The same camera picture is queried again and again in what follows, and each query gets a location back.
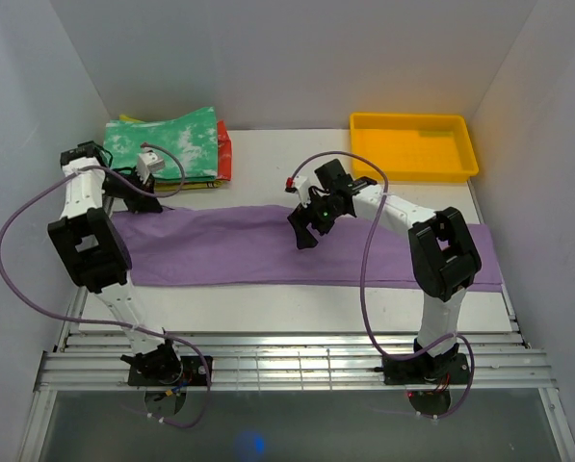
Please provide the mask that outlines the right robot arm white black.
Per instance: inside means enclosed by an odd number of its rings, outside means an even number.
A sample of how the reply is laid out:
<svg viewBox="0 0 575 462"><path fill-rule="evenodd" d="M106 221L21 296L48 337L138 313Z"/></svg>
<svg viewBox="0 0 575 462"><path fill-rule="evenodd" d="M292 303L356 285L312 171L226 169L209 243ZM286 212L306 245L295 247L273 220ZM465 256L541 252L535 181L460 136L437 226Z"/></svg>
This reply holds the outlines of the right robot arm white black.
<svg viewBox="0 0 575 462"><path fill-rule="evenodd" d="M462 213L449 207L435 211L390 193L386 180L353 178L339 160L318 167L319 181L294 172L285 190L299 198L288 221L299 249L313 248L342 216L365 218L406 238L411 268L423 293L420 329L410 354L383 351L379 371L387 385L434 383L439 389L473 380L472 351L460 353L467 340L457 321L467 289L482 260Z"/></svg>

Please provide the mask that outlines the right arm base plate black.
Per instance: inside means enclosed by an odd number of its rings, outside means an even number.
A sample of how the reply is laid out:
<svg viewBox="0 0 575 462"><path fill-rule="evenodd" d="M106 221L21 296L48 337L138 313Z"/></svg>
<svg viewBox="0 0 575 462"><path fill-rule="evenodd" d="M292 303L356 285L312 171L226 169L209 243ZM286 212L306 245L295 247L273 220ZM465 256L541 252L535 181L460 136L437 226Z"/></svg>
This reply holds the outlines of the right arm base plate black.
<svg viewBox="0 0 575 462"><path fill-rule="evenodd" d="M375 372L383 374L386 385L466 385L471 370L467 358L457 353L450 359L427 355L408 361L393 361L383 358Z"/></svg>

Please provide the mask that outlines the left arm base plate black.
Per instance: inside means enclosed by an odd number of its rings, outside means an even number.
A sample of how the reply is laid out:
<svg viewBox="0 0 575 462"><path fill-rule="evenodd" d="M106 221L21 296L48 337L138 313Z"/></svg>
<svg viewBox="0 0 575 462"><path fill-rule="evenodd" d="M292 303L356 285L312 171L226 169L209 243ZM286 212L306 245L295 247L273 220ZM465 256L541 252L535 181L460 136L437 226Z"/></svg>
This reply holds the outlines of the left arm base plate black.
<svg viewBox="0 0 575 462"><path fill-rule="evenodd" d="M198 356L181 355L181 372L175 379L159 380L156 378L144 378L133 367L130 367L126 384L134 387L177 387L184 386L206 386L207 377L212 373L214 358L205 355L203 364Z"/></svg>

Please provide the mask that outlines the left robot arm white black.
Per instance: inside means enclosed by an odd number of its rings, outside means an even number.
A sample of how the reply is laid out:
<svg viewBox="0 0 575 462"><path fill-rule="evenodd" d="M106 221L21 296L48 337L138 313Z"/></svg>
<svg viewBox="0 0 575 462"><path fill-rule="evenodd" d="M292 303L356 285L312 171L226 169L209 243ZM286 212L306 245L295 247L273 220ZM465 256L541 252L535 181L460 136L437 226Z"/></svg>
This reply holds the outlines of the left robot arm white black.
<svg viewBox="0 0 575 462"><path fill-rule="evenodd" d="M63 152L60 165L70 180L65 186L61 217L47 226L72 282L96 295L110 310L132 348L121 360L151 384L171 385L183 375L183 362L173 341L150 335L162 327L145 325L146 311L135 294L132 260L124 239L103 205L106 197L121 199L134 214L160 214L154 173L164 161L150 147L137 164L107 172L111 157L96 142L87 141Z"/></svg>

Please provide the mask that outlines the purple trousers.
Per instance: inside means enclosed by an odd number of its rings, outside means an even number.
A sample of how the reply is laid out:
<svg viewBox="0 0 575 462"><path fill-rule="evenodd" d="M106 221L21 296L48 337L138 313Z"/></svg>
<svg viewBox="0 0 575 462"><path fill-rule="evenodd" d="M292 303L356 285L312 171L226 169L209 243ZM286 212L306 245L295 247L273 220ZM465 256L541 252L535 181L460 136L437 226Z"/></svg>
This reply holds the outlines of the purple trousers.
<svg viewBox="0 0 575 462"><path fill-rule="evenodd" d="M132 260L138 286L278 284L373 288L417 286L405 237L377 228L364 260L370 221L340 218L312 249L299 250L278 205L160 214L115 212L112 222Z"/></svg>

